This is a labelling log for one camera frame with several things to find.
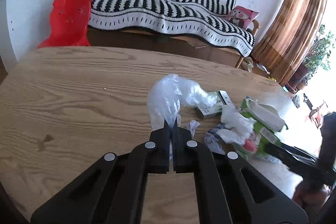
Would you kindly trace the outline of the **clear plastic bag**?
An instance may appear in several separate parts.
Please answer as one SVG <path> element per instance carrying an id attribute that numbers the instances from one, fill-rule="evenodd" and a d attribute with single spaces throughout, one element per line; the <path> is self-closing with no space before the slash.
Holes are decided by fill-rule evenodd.
<path id="1" fill-rule="evenodd" d="M 216 102 L 216 95 L 206 92 L 194 80 L 167 75 L 154 84 L 147 97 L 151 128 L 161 129 L 165 122 L 173 127 L 180 118 L 181 107 L 212 107 Z"/>

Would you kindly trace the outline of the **blue white crumpled wrapper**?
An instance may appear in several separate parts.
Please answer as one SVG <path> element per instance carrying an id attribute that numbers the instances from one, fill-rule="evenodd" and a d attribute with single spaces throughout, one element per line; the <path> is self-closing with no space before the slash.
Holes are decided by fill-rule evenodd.
<path id="1" fill-rule="evenodd" d="M 220 129 L 220 127 L 216 126 L 215 128 L 208 130 L 204 135 L 204 143 L 211 152 L 225 155 L 226 153 L 221 146 L 222 139 L 217 134 Z"/>

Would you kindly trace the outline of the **torn green white carton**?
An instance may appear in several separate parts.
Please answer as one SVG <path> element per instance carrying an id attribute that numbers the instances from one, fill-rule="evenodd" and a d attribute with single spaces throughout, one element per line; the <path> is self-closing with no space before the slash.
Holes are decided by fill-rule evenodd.
<path id="1" fill-rule="evenodd" d="M 280 145 L 276 133 L 284 127 L 288 129 L 285 121 L 279 116 L 276 109 L 269 105 L 259 104 L 250 97 L 245 98 L 240 106 L 240 114 L 245 118 L 252 118 L 256 122 L 253 131 L 244 145 L 233 144 L 236 152 L 244 159 L 249 160 L 255 156 L 265 158 L 265 145 L 272 143 Z"/>

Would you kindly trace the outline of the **small white paper scrap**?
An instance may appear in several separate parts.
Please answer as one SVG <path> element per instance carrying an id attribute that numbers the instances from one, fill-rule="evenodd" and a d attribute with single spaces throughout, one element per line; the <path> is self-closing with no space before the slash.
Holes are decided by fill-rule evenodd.
<path id="1" fill-rule="evenodd" d="M 189 130 L 191 133 L 191 137 L 194 138 L 196 129 L 200 126 L 201 124 L 196 121 L 196 120 L 191 120 L 187 125 L 186 129 Z"/>

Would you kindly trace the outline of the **small green white box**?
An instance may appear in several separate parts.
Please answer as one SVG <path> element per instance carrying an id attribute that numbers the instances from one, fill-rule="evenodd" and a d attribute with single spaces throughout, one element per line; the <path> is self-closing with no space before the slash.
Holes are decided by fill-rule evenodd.
<path id="1" fill-rule="evenodd" d="M 228 93 L 224 90 L 219 90 L 216 92 L 209 92 L 209 95 L 213 98 L 216 98 L 216 103 L 211 106 L 200 105 L 196 108 L 197 116 L 201 119 L 212 118 L 222 114 L 223 106 L 230 106 L 235 108 L 232 103 Z"/>

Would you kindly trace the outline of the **round wooden table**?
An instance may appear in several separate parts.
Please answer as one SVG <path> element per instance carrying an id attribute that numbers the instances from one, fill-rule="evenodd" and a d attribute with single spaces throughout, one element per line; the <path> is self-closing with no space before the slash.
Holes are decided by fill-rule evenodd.
<path id="1" fill-rule="evenodd" d="M 247 96 L 288 125 L 279 138 L 318 154 L 321 135 L 305 105 L 264 77 L 209 61 L 104 47 L 42 48 L 1 83 L 1 184 L 24 219 L 106 152 L 124 154 L 151 133 L 147 95 L 165 75 Z"/>

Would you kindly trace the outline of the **green potted plant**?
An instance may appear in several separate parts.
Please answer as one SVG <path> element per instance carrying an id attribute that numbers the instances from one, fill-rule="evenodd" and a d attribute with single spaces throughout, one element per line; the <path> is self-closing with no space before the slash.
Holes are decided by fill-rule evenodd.
<path id="1" fill-rule="evenodd" d="M 302 64 L 307 68 L 308 73 L 303 78 L 303 83 L 307 85 L 319 69 L 330 70 L 330 56 L 335 49 L 335 35 L 329 31 L 326 33 L 324 24 L 320 25 L 318 36 L 303 59 Z"/>

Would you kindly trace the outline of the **brown patterned curtain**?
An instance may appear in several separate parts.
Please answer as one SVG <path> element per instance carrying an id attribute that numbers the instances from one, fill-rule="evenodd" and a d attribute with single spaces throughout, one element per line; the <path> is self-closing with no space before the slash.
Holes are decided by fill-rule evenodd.
<path id="1" fill-rule="evenodd" d="M 252 57 L 284 86 L 308 53 L 319 30 L 327 0 L 284 0 Z"/>

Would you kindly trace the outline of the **pink cartoon pillow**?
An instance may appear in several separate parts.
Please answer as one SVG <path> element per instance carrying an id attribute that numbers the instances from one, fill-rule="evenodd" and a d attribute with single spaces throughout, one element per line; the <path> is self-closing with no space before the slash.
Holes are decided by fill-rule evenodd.
<path id="1" fill-rule="evenodd" d="M 226 21 L 247 30 L 248 26 L 257 18 L 259 12 L 246 9 L 242 6 L 236 6 L 226 16 Z"/>

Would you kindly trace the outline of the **red plush toy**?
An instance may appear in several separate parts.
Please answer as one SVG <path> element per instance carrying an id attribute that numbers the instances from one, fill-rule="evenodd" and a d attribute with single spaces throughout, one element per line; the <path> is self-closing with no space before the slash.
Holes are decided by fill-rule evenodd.
<path id="1" fill-rule="evenodd" d="M 88 22 L 92 0 L 54 0 L 50 13 L 51 34 L 38 45 L 46 47 L 89 47 Z"/>

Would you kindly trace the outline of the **black white striped sofa blanket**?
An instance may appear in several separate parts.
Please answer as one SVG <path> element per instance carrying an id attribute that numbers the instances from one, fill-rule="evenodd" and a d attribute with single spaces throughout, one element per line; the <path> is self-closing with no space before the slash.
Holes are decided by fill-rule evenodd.
<path id="1" fill-rule="evenodd" d="M 144 28 L 170 36 L 196 36 L 248 56 L 255 38 L 228 21 L 236 0 L 92 0 L 89 25 L 101 30 Z"/>

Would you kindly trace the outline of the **white cabinet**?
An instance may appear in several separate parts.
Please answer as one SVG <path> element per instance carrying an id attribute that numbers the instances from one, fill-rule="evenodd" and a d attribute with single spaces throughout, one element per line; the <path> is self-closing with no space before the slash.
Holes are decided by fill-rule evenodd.
<path id="1" fill-rule="evenodd" d="M 6 71 L 50 36 L 54 0 L 1 0 L 1 60 Z"/>

